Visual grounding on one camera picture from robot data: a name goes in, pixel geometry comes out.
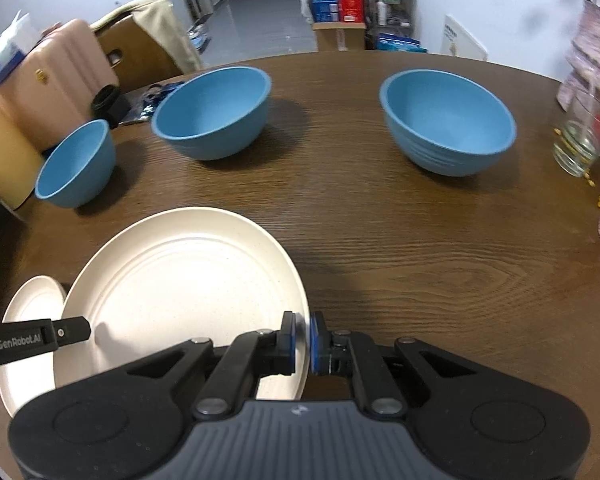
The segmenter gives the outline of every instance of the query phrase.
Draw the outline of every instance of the chair backrest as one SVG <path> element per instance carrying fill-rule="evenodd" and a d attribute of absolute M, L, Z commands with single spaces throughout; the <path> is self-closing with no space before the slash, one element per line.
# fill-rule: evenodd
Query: chair backrest
<path fill-rule="evenodd" d="M 182 74 L 171 56 L 138 26 L 131 13 L 96 31 L 96 37 L 123 93 Z"/>

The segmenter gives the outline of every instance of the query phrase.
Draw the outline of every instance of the bowl rim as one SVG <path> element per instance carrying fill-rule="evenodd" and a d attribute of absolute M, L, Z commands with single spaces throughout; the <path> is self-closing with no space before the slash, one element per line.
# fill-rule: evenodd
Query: bowl rim
<path fill-rule="evenodd" d="M 43 195 L 42 193 L 40 193 L 40 177 L 44 173 L 46 165 L 49 164 L 49 161 L 52 160 L 54 158 L 54 155 L 56 155 L 56 153 L 58 152 L 58 149 L 64 143 L 66 143 L 70 137 L 77 135 L 78 132 L 80 132 L 82 129 L 86 128 L 87 126 L 90 126 L 90 124 L 93 124 L 93 123 L 97 123 L 97 124 L 100 124 L 101 126 L 104 126 L 102 129 L 102 138 L 100 139 L 100 142 L 98 142 L 98 145 L 96 146 L 96 148 L 93 150 L 93 153 L 91 153 L 91 155 L 86 159 L 86 162 L 84 163 L 84 165 L 80 168 L 80 170 L 75 172 L 74 176 L 72 176 L 67 182 L 65 182 L 61 187 L 56 189 L 53 193 L 49 193 L 46 195 Z M 49 155 L 47 157 L 45 163 L 42 165 L 42 168 L 40 168 L 40 172 L 38 173 L 38 176 L 36 177 L 36 187 L 35 187 L 36 197 L 39 198 L 40 200 L 48 200 L 49 198 L 60 193 L 63 189 L 65 189 L 67 186 L 69 186 L 69 184 L 71 184 L 76 178 L 78 178 L 78 176 L 84 171 L 84 168 L 86 168 L 88 166 L 88 164 L 91 162 L 91 159 L 93 158 L 93 156 L 100 150 L 100 148 L 104 144 L 104 141 L 107 139 L 107 135 L 109 134 L 109 132 L 110 132 L 110 128 L 109 128 L 109 123 L 107 123 L 107 121 L 105 121 L 104 119 L 94 119 L 93 121 L 84 123 L 82 126 L 78 126 L 74 131 L 72 131 L 69 135 L 67 135 L 64 138 L 64 140 L 54 148 L 54 150 L 51 152 L 51 155 Z"/>
<path fill-rule="evenodd" d="M 424 137 L 423 135 L 421 135 L 418 132 L 416 132 L 415 130 L 413 130 L 411 127 L 407 126 L 407 124 L 405 124 L 404 121 L 399 119 L 398 116 L 396 116 L 396 114 L 394 113 L 394 111 L 391 110 L 389 103 L 388 103 L 388 99 L 387 99 L 387 92 L 388 92 L 389 86 L 391 85 L 391 83 L 394 82 L 394 80 L 396 80 L 399 77 L 404 76 L 406 74 L 411 74 L 411 73 L 415 73 L 415 72 L 435 72 L 435 73 L 441 73 L 441 74 L 453 76 L 455 78 L 467 81 L 474 86 L 477 86 L 478 88 L 480 88 L 484 92 L 486 92 L 488 95 L 490 95 L 497 102 L 497 104 L 500 105 L 500 107 L 502 108 L 502 110 L 505 113 L 505 116 L 507 116 L 509 118 L 509 125 L 510 125 L 509 139 L 505 140 L 503 147 L 499 148 L 497 150 L 488 151 L 488 152 L 459 150 L 458 148 L 455 148 L 453 146 L 448 146 L 447 144 L 443 144 L 442 142 L 437 142 L 435 140 L 429 139 L 429 137 Z M 439 146 L 440 148 L 445 148 L 446 150 L 449 150 L 451 152 L 462 153 L 463 155 L 485 155 L 485 156 L 498 155 L 500 153 L 506 152 L 516 141 L 516 136 L 517 136 L 516 120 L 513 118 L 513 115 L 511 113 L 511 111 L 507 108 L 507 105 L 505 105 L 502 102 L 502 100 L 499 97 L 497 97 L 497 95 L 495 95 L 493 92 L 487 90 L 484 86 L 479 85 L 475 81 L 471 81 L 468 78 L 462 77 L 461 75 L 454 74 L 452 72 L 446 72 L 444 70 L 434 70 L 434 69 L 430 69 L 430 68 L 417 68 L 414 70 L 403 70 L 402 72 L 397 72 L 397 73 L 393 74 L 392 76 L 389 76 L 387 79 L 385 79 L 382 82 L 382 85 L 380 86 L 379 97 L 380 97 L 380 104 L 382 105 L 382 108 L 384 109 L 384 113 L 388 114 L 389 117 L 391 117 L 392 120 L 394 120 L 396 123 L 400 124 L 401 127 L 403 127 L 405 130 L 411 132 L 414 136 L 418 137 L 419 139 L 426 140 L 427 142 L 430 142 L 431 144 L 434 144 L 435 146 Z"/>
<path fill-rule="evenodd" d="M 162 107 L 165 106 L 167 104 L 167 102 L 169 102 L 169 100 L 177 94 L 177 92 L 180 92 L 182 89 L 184 89 L 185 87 L 187 87 L 188 85 L 192 84 L 194 81 L 197 81 L 200 78 L 209 76 L 211 74 L 214 74 L 216 72 L 222 72 L 224 70 L 250 70 L 252 72 L 257 72 L 259 73 L 263 79 L 264 79 L 264 83 L 265 83 L 265 87 L 264 90 L 262 91 L 262 95 L 258 98 L 258 101 L 256 102 L 256 104 L 253 106 L 252 110 L 245 112 L 243 115 L 241 115 L 240 117 L 238 117 L 237 119 L 235 119 L 234 121 L 225 124 L 224 126 L 222 126 L 221 128 L 216 128 L 214 130 L 209 130 L 208 132 L 202 132 L 200 134 L 194 134 L 194 135 L 190 135 L 190 136 L 170 136 L 168 134 L 163 133 L 160 128 L 158 128 L 158 124 L 157 124 L 157 118 L 158 115 L 160 114 L 160 111 L 162 110 Z M 243 118 L 245 118 L 247 115 L 249 115 L 253 110 L 255 110 L 258 106 L 260 106 L 264 101 L 266 101 L 266 99 L 269 97 L 269 94 L 271 92 L 271 78 L 269 76 L 269 74 L 267 74 L 266 72 L 264 72 L 264 70 L 261 70 L 259 68 L 256 68 L 254 66 L 225 66 L 222 68 L 216 68 L 214 70 L 209 70 L 208 72 L 205 72 L 203 74 L 197 75 L 194 78 L 190 79 L 189 81 L 187 81 L 186 83 L 184 83 L 184 85 L 180 86 L 179 88 L 176 88 L 173 92 L 171 92 L 169 95 L 167 95 L 167 97 L 165 97 L 165 99 L 158 105 L 158 107 L 155 109 L 154 115 L 151 118 L 151 129 L 154 131 L 154 133 L 160 137 L 161 139 L 165 139 L 165 140 L 189 140 L 189 139 L 197 139 L 199 137 L 205 137 L 208 136 L 212 133 L 218 132 L 219 130 L 223 130 L 229 126 L 232 126 L 233 124 L 237 123 L 238 121 L 241 121 Z"/>

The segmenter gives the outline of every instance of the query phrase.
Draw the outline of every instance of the small blue bowl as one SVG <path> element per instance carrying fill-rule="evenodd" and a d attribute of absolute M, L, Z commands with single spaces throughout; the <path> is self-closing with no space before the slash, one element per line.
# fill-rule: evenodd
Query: small blue bowl
<path fill-rule="evenodd" d="M 516 140 L 516 122 L 502 101 L 448 72 L 392 75 L 380 87 L 380 102 L 400 149 L 433 173 L 478 173 L 496 163 Z"/>
<path fill-rule="evenodd" d="M 224 158 L 251 144 L 267 122 L 271 79 L 249 66 L 200 75 L 160 103 L 151 128 L 195 160 Z"/>
<path fill-rule="evenodd" d="M 83 124 L 46 160 L 36 180 L 36 196 L 60 207 L 86 204 L 107 185 L 116 165 L 109 123 Z"/>

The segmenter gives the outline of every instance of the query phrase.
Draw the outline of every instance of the floor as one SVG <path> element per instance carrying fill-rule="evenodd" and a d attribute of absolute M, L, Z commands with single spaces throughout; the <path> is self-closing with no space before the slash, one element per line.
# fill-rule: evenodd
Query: floor
<path fill-rule="evenodd" d="M 206 21 L 205 66 L 317 50 L 299 0 L 229 0 Z"/>

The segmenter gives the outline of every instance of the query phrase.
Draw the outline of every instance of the brown table top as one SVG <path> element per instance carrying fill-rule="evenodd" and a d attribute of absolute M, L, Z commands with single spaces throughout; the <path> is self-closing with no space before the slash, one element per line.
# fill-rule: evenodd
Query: brown table top
<path fill-rule="evenodd" d="M 269 125 L 238 155 L 195 162 L 147 124 L 114 131 L 118 166 L 80 210 L 31 200 L 0 237 L 0 314 L 36 274 L 70 285 L 113 235 L 165 209 L 205 205 L 262 225 L 288 251 L 330 328 L 389 343 L 414 335 L 552 388 L 592 425 L 581 479 L 600 480 L 600 165 L 566 174 L 551 147 L 558 82 L 495 64 L 388 52 L 248 62 L 273 88 Z M 518 140 L 492 168 L 444 178 L 414 166 L 384 126 L 381 82 L 448 70 L 499 96 Z M 330 383 L 310 381 L 308 394 Z M 0 402 L 0 464 L 18 476 Z"/>

